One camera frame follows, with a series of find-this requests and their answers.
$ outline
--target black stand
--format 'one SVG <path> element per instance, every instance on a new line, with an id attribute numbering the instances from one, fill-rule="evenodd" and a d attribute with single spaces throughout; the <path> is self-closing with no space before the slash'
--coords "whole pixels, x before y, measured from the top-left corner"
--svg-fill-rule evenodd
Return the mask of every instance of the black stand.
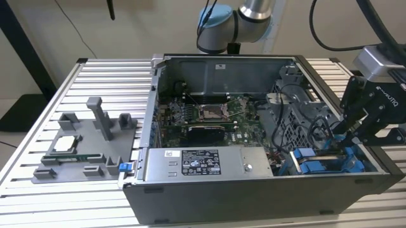
<path id="1" fill-rule="evenodd" d="M 52 99 L 56 87 L 7 0 L 0 0 L 0 28 L 43 92 L 41 95 L 27 94 L 19 98 L 0 119 L 0 131 L 27 132 Z"/>
<path id="2" fill-rule="evenodd" d="M 240 53 L 240 43 L 228 43 L 227 44 L 227 54 L 238 55 Z"/>
<path id="3" fill-rule="evenodd" d="M 0 120 L 0 131 L 28 132 L 47 104 L 43 94 L 24 94 Z"/>

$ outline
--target gray post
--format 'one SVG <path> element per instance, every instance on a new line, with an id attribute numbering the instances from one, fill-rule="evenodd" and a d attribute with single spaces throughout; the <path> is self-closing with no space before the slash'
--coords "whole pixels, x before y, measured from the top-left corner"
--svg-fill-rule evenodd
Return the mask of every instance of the gray post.
<path id="1" fill-rule="evenodd" d="M 105 118 L 103 109 L 101 109 L 101 98 L 100 97 L 89 97 L 87 101 L 87 107 L 92 110 L 96 122 L 99 123 L 100 131 L 105 141 L 112 140 L 113 135 L 109 131 L 109 119 Z"/>

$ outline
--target open computer tower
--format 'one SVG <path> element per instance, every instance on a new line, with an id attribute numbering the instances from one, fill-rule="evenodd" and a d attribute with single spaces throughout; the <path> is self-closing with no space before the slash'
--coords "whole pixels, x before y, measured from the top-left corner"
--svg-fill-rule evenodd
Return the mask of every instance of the open computer tower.
<path id="1" fill-rule="evenodd" d="M 403 177 L 340 148 L 339 99 L 302 56 L 164 55 L 140 151 L 119 183 L 140 224 L 340 213 Z"/>

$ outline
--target power supply label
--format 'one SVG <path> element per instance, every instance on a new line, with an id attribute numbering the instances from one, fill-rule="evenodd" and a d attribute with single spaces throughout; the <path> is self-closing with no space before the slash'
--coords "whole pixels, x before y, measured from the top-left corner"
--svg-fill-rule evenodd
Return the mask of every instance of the power supply label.
<path id="1" fill-rule="evenodd" d="M 182 151 L 182 174 L 186 176 L 222 174 L 218 150 Z"/>

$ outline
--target screw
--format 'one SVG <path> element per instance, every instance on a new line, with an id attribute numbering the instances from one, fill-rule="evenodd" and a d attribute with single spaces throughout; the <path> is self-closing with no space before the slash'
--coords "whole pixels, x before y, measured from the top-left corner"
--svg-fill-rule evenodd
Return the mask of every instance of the screw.
<path id="1" fill-rule="evenodd" d="M 246 172 L 250 172 L 252 170 L 252 165 L 244 164 L 243 169 L 246 170 Z"/>

